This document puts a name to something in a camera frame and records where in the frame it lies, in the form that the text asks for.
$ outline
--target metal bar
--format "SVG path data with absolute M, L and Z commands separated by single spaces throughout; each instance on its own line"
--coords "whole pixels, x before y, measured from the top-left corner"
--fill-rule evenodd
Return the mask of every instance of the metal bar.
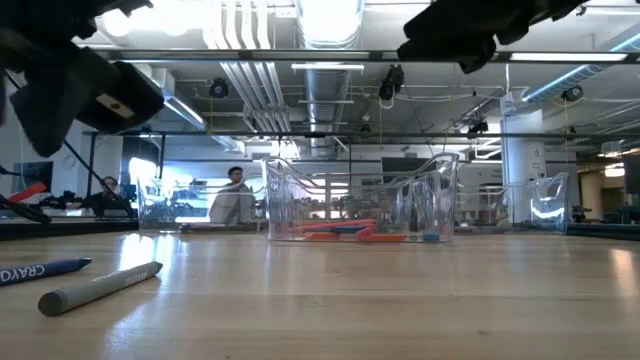
M 164 170 L 164 149 L 167 141 L 167 135 L 162 135 L 162 141 L 160 142 L 160 169 L 158 170 L 158 178 L 162 179 L 162 171 Z
M 91 196 L 91 186 L 92 181 L 93 181 L 93 176 L 91 176 L 91 171 L 93 171 L 93 160 L 95 158 L 95 152 L 96 152 L 96 137 L 98 136 L 97 133 L 92 133 L 91 134 L 91 149 L 89 150 L 89 173 L 88 173 L 88 178 L 87 178 L 87 197 Z
M 210 136 L 206 132 L 202 131 L 164 131 L 163 134 L 167 136 Z M 101 134 L 109 136 L 125 136 L 125 137 L 139 137 L 154 136 L 154 132 L 140 132 L 140 131 L 127 131 L 118 134 L 102 133 L 102 132 L 84 132 L 85 135 Z M 354 137 L 354 138 L 377 138 L 382 135 L 383 138 L 444 138 L 449 139 L 478 139 L 478 138 L 521 138 L 521 139 L 562 139 L 567 136 L 575 137 L 579 139 L 594 139 L 594 140 L 622 140 L 622 139 L 637 139 L 640 138 L 639 133 L 625 133 L 625 134 L 560 134 L 560 133 L 492 133 L 492 134 L 446 134 L 446 133 L 419 133 L 419 132 L 384 132 L 382 134 L 378 132 L 361 133 L 361 132 L 250 132 L 250 131 L 221 131 L 216 133 L 217 136 L 267 136 L 267 137 L 307 137 L 307 138 L 323 138 L 323 137 Z
M 298 104 L 343 104 L 353 105 L 353 100 L 298 100 Z
M 465 60 L 465 58 L 451 59 L 449 57 L 424 57 L 419 59 L 403 59 L 398 58 L 395 50 L 185 50 L 185 49 L 102 49 L 98 53 L 110 61 L 127 61 L 142 63 L 162 63 L 162 62 L 272 62 L 272 61 L 308 61 L 308 62 L 342 62 L 342 63 L 451 63 Z M 610 52 L 560 52 L 560 51 L 518 51 L 518 54 L 558 54 L 566 55 L 558 56 L 563 60 L 511 60 L 513 51 L 498 51 L 494 54 L 489 63 L 494 64 L 559 64 L 559 65 L 618 65 L 618 64 L 637 64 L 636 61 L 630 62 L 628 58 L 634 57 L 635 53 L 621 52 L 625 57 L 617 61 L 592 61 L 592 60 L 575 60 L 572 55 L 590 54 L 590 55 L 611 55 Z M 467 60 L 473 61 L 474 56 L 469 56 Z
M 351 143 L 353 141 L 351 141 L 351 140 L 352 140 L 351 137 L 349 137 L 349 188 L 351 188 L 351 182 L 353 180 L 352 179 L 353 176 L 351 175 L 352 174 L 351 165 L 353 164 L 353 159 L 352 159 L 352 155 L 351 155 Z

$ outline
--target desk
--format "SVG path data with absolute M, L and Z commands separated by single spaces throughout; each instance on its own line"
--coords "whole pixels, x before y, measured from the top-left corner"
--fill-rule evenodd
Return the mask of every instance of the desk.
M 0 240 L 19 240 L 38 236 L 68 236 L 138 230 L 137 220 L 105 221 L 98 218 L 52 218 L 50 224 L 26 219 L 0 220 Z
M 0 288 L 8 359 L 638 359 L 640 243 L 458 236 L 450 244 L 268 243 L 98 234 L 0 243 L 7 266 L 92 257 Z M 157 279 L 58 318 L 46 291 L 149 260 Z

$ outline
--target clear plastic bin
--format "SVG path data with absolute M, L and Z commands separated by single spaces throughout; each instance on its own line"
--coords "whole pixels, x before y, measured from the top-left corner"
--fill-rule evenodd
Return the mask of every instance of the clear plastic bin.
M 286 160 L 264 158 L 268 239 L 450 241 L 458 158 L 442 153 L 416 171 L 377 174 L 303 174 Z
M 178 231 L 199 228 L 251 228 L 264 222 L 264 188 L 194 186 L 138 179 L 140 230 Z
M 508 186 L 458 191 L 456 232 L 565 233 L 569 174 Z

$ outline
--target red object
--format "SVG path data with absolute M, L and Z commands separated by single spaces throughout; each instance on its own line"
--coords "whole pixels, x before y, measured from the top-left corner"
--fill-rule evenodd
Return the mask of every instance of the red object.
M 338 233 L 304 233 L 304 238 L 307 240 L 338 240 L 340 234 Z
M 371 236 L 372 234 L 373 234 L 373 229 L 366 228 L 366 229 L 362 229 L 362 230 L 358 231 L 356 233 L 356 237 L 360 241 L 366 241 L 367 238 L 369 238 L 369 236 Z
M 29 186 L 25 191 L 12 195 L 9 199 L 11 202 L 19 203 L 32 197 L 35 194 L 47 191 L 47 186 L 43 183 L 37 183 Z
M 303 233 L 306 229 L 332 229 L 336 226 L 351 226 L 351 225 L 374 226 L 375 223 L 376 221 L 373 219 L 365 219 L 365 220 L 343 221 L 343 222 L 337 222 L 337 223 L 303 225 L 299 227 L 290 228 L 289 232 L 294 234 L 299 234 L 299 233 Z
M 364 241 L 366 242 L 403 242 L 407 235 L 402 234 L 371 234 Z

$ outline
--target black cable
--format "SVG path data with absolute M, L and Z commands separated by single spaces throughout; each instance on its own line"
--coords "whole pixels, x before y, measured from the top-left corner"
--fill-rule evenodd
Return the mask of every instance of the black cable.
M 6 206 L 9 210 L 13 211 L 14 213 L 18 214 L 19 216 L 22 216 L 27 220 L 39 222 L 41 224 L 51 223 L 51 218 L 46 214 L 38 210 L 32 209 L 25 204 L 9 201 L 7 198 L 5 198 L 2 195 L 0 195 L 0 205 Z
M 9 79 L 9 81 L 11 82 L 11 84 L 16 88 L 16 89 L 20 89 L 22 88 L 20 86 L 20 84 L 18 84 L 18 82 L 16 81 L 16 79 L 13 78 L 13 76 L 8 72 L 8 71 L 4 71 L 5 75 L 7 76 L 7 79 Z M 89 173 L 91 173 L 91 175 L 96 178 L 98 180 L 98 182 L 100 183 L 100 185 L 102 185 L 103 188 L 107 189 L 107 191 L 114 197 L 114 199 L 116 199 L 116 201 L 118 201 L 120 203 L 120 205 L 122 205 L 122 208 L 127 212 L 127 215 L 129 217 L 133 217 L 133 211 L 129 208 L 128 204 L 125 202 L 124 199 L 122 199 L 121 197 L 119 197 L 118 195 L 116 195 L 116 193 L 113 192 L 113 190 L 111 190 L 111 188 L 109 188 L 105 183 L 104 180 L 102 180 L 102 178 L 96 174 L 95 171 L 93 171 L 93 169 L 91 169 L 89 167 L 89 165 L 82 159 L 82 156 L 80 156 L 80 154 L 78 154 L 78 152 L 73 148 L 73 146 L 71 146 L 71 144 L 69 144 L 69 142 L 67 142 L 67 140 L 64 140 L 64 145 L 67 147 L 67 149 L 69 149 L 69 151 L 71 151 L 71 153 L 73 154 L 73 156 L 76 157 L 76 159 L 78 159 L 78 161 L 82 164 L 82 166 L 84 166 Z

